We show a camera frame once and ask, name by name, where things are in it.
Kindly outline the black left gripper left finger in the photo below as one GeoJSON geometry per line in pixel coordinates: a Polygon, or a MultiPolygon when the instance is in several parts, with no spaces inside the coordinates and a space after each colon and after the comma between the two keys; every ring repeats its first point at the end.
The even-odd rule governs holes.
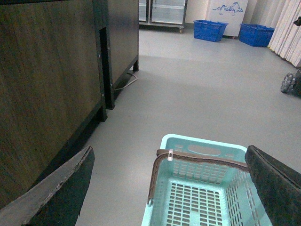
{"type": "Polygon", "coordinates": [[[86,197],[94,150],[87,146],[0,210],[2,226],[74,226],[86,197]]]}

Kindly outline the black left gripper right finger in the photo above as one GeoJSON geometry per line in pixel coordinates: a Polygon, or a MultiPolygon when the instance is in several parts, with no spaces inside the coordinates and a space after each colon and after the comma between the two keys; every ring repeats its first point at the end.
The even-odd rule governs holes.
{"type": "Polygon", "coordinates": [[[245,161],[272,225],[299,226],[301,174],[254,145],[248,146],[245,161]]]}

